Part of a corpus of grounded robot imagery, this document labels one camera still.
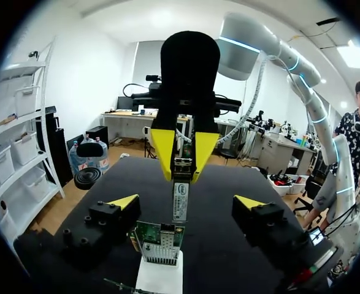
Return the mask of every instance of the black table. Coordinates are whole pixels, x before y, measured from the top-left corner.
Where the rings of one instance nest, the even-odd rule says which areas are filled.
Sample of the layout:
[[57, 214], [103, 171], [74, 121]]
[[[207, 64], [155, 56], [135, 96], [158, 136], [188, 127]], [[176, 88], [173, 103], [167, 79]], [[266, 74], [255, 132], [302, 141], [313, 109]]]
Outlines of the black table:
[[[172, 220], [172, 183], [164, 179], [159, 161], [137, 157], [119, 160], [84, 196], [57, 231], [83, 221], [88, 207], [98, 200], [109, 202], [140, 195], [140, 221]], [[241, 195], [285, 207], [285, 216], [297, 219], [255, 169], [208, 165], [191, 186], [188, 222], [182, 244], [184, 293], [273, 293], [282, 278], [258, 248], [252, 248], [231, 216], [232, 198]], [[135, 286], [141, 255], [131, 243], [114, 247], [106, 262], [91, 275]]]

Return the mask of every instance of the computer monitor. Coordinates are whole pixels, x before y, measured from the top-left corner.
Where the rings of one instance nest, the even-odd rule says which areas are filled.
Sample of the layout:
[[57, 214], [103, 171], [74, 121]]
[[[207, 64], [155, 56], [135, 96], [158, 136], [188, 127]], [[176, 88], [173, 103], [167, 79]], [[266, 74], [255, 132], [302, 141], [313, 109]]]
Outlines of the computer monitor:
[[133, 105], [132, 98], [126, 96], [118, 96], [117, 109], [131, 109], [132, 111], [137, 111], [138, 106]]

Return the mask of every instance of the man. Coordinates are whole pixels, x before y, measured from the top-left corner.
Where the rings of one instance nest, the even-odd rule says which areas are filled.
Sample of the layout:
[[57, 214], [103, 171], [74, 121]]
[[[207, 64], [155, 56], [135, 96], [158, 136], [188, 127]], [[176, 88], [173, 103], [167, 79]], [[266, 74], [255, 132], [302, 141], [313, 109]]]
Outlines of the man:
[[[360, 185], [360, 81], [356, 84], [356, 102], [358, 109], [354, 113], [346, 113], [334, 131], [334, 137], [344, 134], [349, 144], [351, 164], [354, 172], [356, 188]], [[337, 186], [336, 173], [338, 164], [334, 164], [327, 178], [312, 202], [313, 209], [306, 215], [303, 228], [307, 228], [320, 212], [329, 208], [327, 218], [320, 225], [323, 231], [333, 220], [336, 211]]]

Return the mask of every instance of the computer tower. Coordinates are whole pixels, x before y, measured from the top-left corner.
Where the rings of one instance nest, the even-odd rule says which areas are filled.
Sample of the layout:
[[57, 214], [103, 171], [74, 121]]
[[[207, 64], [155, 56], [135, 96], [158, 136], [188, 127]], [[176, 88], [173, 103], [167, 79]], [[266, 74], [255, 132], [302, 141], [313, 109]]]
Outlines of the computer tower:
[[[64, 187], [73, 175], [71, 171], [71, 165], [69, 164], [68, 152], [65, 143], [64, 129], [58, 127], [58, 118], [54, 117], [53, 113], [46, 115], [46, 129], [47, 137], [49, 141], [50, 153], [52, 154], [53, 163], [57, 173], [58, 180], [61, 187]], [[37, 127], [37, 139], [39, 148], [45, 151], [44, 138], [42, 136], [41, 121], [40, 118], [36, 121]], [[49, 181], [54, 183], [54, 179], [46, 169], [46, 174]]]
[[107, 127], [97, 126], [92, 128], [91, 130], [86, 131], [86, 134], [88, 134], [88, 136], [94, 140], [96, 137], [99, 137], [100, 141], [104, 142], [107, 145], [107, 149], [109, 148], [109, 133]]

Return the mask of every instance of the green circuit board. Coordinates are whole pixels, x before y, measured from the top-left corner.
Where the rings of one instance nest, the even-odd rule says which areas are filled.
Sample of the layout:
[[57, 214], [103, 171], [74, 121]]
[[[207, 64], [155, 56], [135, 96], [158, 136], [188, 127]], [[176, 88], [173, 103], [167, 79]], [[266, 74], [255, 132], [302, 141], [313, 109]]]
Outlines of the green circuit board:
[[185, 227], [167, 224], [151, 224], [148, 222], [137, 222], [135, 234], [137, 235], [141, 244], [144, 242], [152, 244], [161, 244], [161, 232], [174, 233], [174, 247], [181, 247], [182, 239], [184, 237]]

